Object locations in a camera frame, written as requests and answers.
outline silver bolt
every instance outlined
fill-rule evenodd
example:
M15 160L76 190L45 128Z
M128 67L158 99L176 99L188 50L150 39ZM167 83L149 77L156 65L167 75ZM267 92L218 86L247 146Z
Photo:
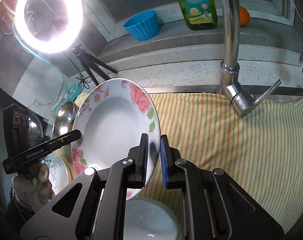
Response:
M94 168L87 168L87 169L85 169L85 171L84 171L84 173L85 173L87 176L93 175L94 172L95 172L95 169L94 169Z
M187 161L186 161L185 159L177 159L177 160L176 160L176 163L177 163L178 165L185 165L185 164L187 163Z
M214 169L214 173L217 176L222 176L224 174L224 171L220 168Z
M130 165L132 163L133 163L133 160L130 158L123 159L123 164L125 164L125 165Z

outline green bottle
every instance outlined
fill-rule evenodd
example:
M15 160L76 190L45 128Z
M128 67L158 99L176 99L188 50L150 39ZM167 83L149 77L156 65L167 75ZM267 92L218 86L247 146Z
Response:
M179 5L191 30L207 30L217 26L214 0L179 0Z

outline white plate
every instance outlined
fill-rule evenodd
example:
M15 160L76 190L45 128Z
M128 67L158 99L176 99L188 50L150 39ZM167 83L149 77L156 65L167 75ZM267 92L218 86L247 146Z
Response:
M142 133L148 134L149 149L146 183L156 168L161 139L158 114L146 91L122 78L107 80L96 87L81 105L73 129L81 131L80 140L71 143L78 174L85 168L111 167L138 146ZM140 190L127 191L127 198Z
M49 181L53 185L53 191L57 195L69 183L67 166L59 156L53 158L49 167Z
M151 199L126 202L124 240L176 240L178 221L165 204Z

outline black cable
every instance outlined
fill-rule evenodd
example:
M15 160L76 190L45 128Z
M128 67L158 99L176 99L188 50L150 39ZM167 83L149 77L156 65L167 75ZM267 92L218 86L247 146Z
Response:
M89 84L90 82L92 82L91 77L88 76L88 77L85 78L85 76L80 72L79 68L77 68L77 66L74 64L74 62L71 60L71 58L68 57L64 51L62 51L62 52L63 52L63 54L69 59L69 61L74 65L74 67L75 67L75 68L78 70L78 72L79 72L79 77L76 77L76 78L79 80L78 85L84 84L84 85L83 85L83 89L81 90L81 92L84 90L84 88L89 89L89 85L88 85L88 84Z

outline ring light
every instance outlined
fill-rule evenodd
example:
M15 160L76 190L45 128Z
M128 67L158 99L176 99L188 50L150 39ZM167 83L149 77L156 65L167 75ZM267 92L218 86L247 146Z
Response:
M68 14L66 30L57 38L41 41L35 38L25 22L25 6L27 0L18 0L15 12L15 26L21 38L31 47L45 53L59 52L67 49L77 37L83 22L83 7L81 0L63 0Z

